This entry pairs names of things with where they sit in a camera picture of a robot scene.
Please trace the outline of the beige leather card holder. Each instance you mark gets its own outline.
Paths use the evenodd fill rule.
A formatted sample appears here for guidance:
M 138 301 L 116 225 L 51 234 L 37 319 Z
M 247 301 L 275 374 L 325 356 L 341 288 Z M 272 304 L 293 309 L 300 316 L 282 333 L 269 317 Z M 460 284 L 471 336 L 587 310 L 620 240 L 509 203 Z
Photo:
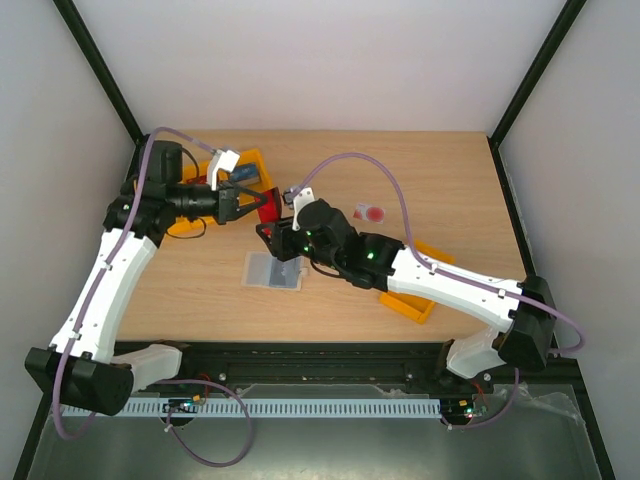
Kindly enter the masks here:
M 299 291 L 308 268 L 302 257 L 280 261 L 269 253 L 248 252 L 241 285 L 245 287 Z

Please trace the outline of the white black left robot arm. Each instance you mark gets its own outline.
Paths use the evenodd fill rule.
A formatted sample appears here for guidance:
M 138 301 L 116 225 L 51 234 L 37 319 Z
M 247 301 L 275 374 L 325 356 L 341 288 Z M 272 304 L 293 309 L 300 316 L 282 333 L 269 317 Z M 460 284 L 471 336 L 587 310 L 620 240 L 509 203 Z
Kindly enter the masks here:
M 240 196 L 250 189 L 228 178 L 240 160 L 233 150 L 217 150 L 203 183 L 183 179 L 186 149 L 156 140 L 138 150 L 138 169 L 109 205 L 98 256 L 72 312 L 47 348 L 33 347 L 25 368 L 54 402 L 113 416 L 132 393 L 177 375 L 182 351 L 171 342 L 154 343 L 117 356 L 115 341 L 136 284 L 179 218 L 212 218 L 224 225 L 266 202 L 254 193 L 251 204 Z

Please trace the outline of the dark red card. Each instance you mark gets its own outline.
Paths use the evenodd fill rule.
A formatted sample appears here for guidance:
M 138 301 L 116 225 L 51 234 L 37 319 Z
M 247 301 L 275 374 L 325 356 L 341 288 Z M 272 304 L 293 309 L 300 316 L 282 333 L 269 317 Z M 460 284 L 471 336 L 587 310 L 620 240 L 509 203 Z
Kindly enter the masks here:
M 277 187 L 263 192 L 266 201 L 257 211 L 261 223 L 275 223 L 282 217 L 282 200 Z

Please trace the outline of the white card with red circle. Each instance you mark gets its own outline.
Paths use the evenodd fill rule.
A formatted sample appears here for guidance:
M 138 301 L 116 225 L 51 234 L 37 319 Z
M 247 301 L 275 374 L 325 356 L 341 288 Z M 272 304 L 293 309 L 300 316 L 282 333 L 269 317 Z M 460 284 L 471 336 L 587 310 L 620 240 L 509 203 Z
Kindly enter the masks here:
M 353 218 L 382 224 L 385 219 L 385 210 L 375 205 L 358 203 L 354 209 Z

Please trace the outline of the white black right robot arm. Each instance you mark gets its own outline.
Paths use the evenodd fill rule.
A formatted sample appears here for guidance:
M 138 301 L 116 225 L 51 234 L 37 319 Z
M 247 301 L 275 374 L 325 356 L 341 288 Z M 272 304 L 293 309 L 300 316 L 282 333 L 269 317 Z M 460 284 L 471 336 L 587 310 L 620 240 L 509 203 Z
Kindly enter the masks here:
M 273 257 L 305 257 L 354 287 L 423 298 L 470 315 L 485 329 L 444 347 L 436 379 L 455 392 L 487 370 L 547 365 L 555 320 L 547 282 L 483 276 L 422 255 L 400 240 L 357 231 L 337 208 L 312 200 L 285 217 L 276 202 L 259 207 L 256 232 Z

